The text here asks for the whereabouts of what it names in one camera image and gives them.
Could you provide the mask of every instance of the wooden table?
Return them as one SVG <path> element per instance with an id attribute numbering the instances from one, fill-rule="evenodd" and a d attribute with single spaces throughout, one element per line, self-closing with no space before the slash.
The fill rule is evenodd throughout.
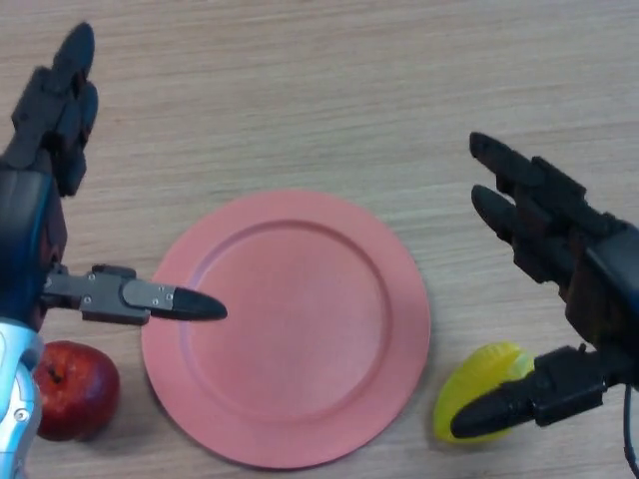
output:
<path id="1" fill-rule="evenodd" d="M 110 261 L 151 276 L 211 210 L 300 187 L 375 212 L 423 272 L 433 337 L 413 400 L 368 446 L 291 477 L 630 477 L 621 390 L 596 411 L 478 450 L 435 442 L 430 413 L 483 343 L 578 344 L 556 289 L 515 267 L 474 212 L 470 188 L 493 179 L 467 136 L 542 155 L 589 187 L 593 206 L 639 222 L 636 1 L 1 0 L 3 144 L 32 68 L 83 19 L 96 31 L 101 108 L 89 173 L 65 201 L 73 271 Z M 288 477 L 226 463 L 177 431 L 145 382 L 138 330 L 51 313 L 43 334 L 110 354 L 123 398 L 93 443 L 37 440 L 32 479 Z"/>

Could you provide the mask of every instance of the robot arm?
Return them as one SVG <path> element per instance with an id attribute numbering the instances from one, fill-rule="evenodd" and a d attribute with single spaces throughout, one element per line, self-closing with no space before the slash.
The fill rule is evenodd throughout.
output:
<path id="1" fill-rule="evenodd" d="M 459 411 L 452 433 L 475 437 L 531 420 L 546 426 L 600 406 L 610 387 L 637 387 L 639 231 L 593 210 L 585 188 L 541 158 L 529 161 L 479 133 L 470 152 L 513 199 L 475 186 L 475 209 L 510 244 L 517 266 L 559 286 L 566 318 L 594 349 L 565 346 L 537 357 L 527 377 Z"/>
<path id="2" fill-rule="evenodd" d="M 68 35 L 51 68 L 34 71 L 11 117 L 13 139 L 0 155 L 0 479 L 26 477 L 25 457 L 41 417 L 32 373 L 49 309 L 77 309 L 84 319 L 132 325 L 145 324 L 151 315 L 227 316 L 216 299 L 143 281 L 133 269 L 97 264 L 76 276 L 62 264 L 62 199 L 80 188 L 98 113 L 98 93 L 88 80 L 94 47 L 93 30 L 83 23 Z"/>

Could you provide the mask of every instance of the yellow plastic lemon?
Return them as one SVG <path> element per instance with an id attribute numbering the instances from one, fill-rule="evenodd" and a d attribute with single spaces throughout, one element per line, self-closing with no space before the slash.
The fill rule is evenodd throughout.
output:
<path id="1" fill-rule="evenodd" d="M 457 439 L 450 432 L 450 423 L 473 399 L 504 381 L 523 378 L 533 368 L 533 358 L 517 344 L 498 342 L 477 349 L 450 375 L 439 392 L 433 416 L 435 437 L 452 444 L 472 444 L 491 441 L 508 433 L 505 430 Z"/>

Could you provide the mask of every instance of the apple stem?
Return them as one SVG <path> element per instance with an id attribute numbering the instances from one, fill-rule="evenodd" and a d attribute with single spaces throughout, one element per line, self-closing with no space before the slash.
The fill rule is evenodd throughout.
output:
<path id="1" fill-rule="evenodd" d="M 49 368 L 49 375 L 53 379 L 53 382 L 55 382 L 56 384 L 60 384 L 62 382 L 62 376 L 58 375 L 53 367 Z"/>

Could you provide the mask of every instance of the red apple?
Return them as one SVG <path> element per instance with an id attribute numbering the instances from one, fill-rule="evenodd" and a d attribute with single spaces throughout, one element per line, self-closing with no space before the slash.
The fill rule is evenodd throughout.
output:
<path id="1" fill-rule="evenodd" d="M 86 344 L 46 344 L 35 381 L 42 396 L 38 435 L 49 441 L 89 439 L 118 408 L 118 369 L 104 352 Z"/>

